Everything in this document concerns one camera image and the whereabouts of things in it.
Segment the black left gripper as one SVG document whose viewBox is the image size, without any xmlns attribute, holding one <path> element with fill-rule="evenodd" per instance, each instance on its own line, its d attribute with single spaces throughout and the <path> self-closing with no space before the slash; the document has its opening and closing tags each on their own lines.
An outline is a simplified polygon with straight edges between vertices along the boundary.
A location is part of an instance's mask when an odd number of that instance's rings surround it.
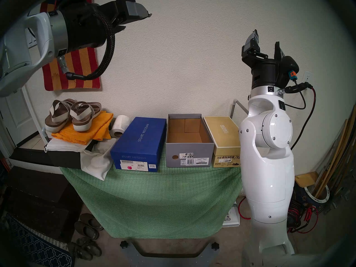
<svg viewBox="0 0 356 267">
<path fill-rule="evenodd" d="M 67 52 L 86 47 L 100 47 L 107 40 L 107 27 L 95 13 L 104 16 L 105 22 L 112 26 L 113 33 L 123 31 L 123 21 L 139 21 L 152 14 L 135 0 L 116 0 L 103 5 L 86 1 L 63 1 L 58 6 L 65 20 L 68 45 Z"/>
</svg>

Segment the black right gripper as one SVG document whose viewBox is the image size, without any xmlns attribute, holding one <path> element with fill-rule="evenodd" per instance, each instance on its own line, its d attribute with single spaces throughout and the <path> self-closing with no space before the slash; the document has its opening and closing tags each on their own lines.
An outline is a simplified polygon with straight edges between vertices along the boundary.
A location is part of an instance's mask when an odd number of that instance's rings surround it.
<svg viewBox="0 0 356 267">
<path fill-rule="evenodd" d="M 260 52 L 259 35 L 255 29 L 242 47 L 242 61 L 251 69 L 251 89 L 260 86 L 285 88 L 289 82 L 287 68 L 289 56 L 280 48 L 280 42 L 275 42 L 274 59 Z"/>
</svg>

